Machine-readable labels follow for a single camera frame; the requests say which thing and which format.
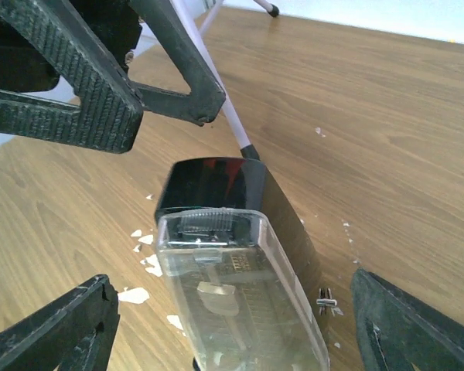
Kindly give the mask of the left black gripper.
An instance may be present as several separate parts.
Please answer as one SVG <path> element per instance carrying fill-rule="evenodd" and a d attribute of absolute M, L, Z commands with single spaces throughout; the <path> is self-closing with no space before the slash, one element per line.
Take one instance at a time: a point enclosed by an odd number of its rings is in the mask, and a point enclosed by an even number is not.
<path fill-rule="evenodd" d="M 128 1 L 0 1 L 0 133 L 130 151 L 143 108 L 125 71 L 141 33 Z M 79 105 L 23 94 L 60 77 Z"/>

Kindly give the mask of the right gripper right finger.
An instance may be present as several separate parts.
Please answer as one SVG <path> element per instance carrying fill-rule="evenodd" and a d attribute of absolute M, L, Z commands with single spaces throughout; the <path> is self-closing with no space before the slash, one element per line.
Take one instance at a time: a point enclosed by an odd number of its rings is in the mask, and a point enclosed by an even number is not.
<path fill-rule="evenodd" d="M 366 370 L 464 370 L 464 326 L 358 268 L 350 285 Z"/>

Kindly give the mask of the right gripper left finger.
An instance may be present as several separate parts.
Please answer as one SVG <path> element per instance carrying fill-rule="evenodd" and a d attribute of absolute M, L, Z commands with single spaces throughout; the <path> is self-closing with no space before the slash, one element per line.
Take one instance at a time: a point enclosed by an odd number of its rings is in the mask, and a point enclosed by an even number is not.
<path fill-rule="evenodd" d="M 118 293 L 98 274 L 0 332 L 0 370 L 106 370 Z"/>

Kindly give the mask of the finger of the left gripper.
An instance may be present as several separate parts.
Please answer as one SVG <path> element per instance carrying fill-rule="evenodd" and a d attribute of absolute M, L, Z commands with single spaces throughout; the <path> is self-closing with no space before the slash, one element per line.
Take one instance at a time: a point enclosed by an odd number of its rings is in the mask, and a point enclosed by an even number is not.
<path fill-rule="evenodd" d="M 135 83 L 145 111 L 203 126 L 215 120 L 226 93 L 170 1 L 130 1 L 190 88 L 188 94 Z"/>

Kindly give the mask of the black metronome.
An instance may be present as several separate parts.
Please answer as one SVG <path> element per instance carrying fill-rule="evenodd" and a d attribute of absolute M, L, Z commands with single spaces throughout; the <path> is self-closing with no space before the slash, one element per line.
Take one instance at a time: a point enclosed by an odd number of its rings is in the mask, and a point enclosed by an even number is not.
<path fill-rule="evenodd" d="M 268 218 L 327 347 L 330 291 L 323 281 L 319 256 L 266 165 L 246 158 L 195 158 L 174 164 L 155 211 L 157 225 L 164 215 L 208 208 L 254 210 Z"/>

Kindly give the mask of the clear plastic metronome cover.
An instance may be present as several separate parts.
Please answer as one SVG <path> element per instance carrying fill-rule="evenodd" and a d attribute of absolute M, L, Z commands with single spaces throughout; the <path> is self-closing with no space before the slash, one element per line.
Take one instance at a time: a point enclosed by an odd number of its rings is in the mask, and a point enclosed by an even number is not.
<path fill-rule="evenodd" d="M 268 218 L 247 209 L 170 213 L 157 257 L 197 370 L 328 370 L 312 306 Z"/>

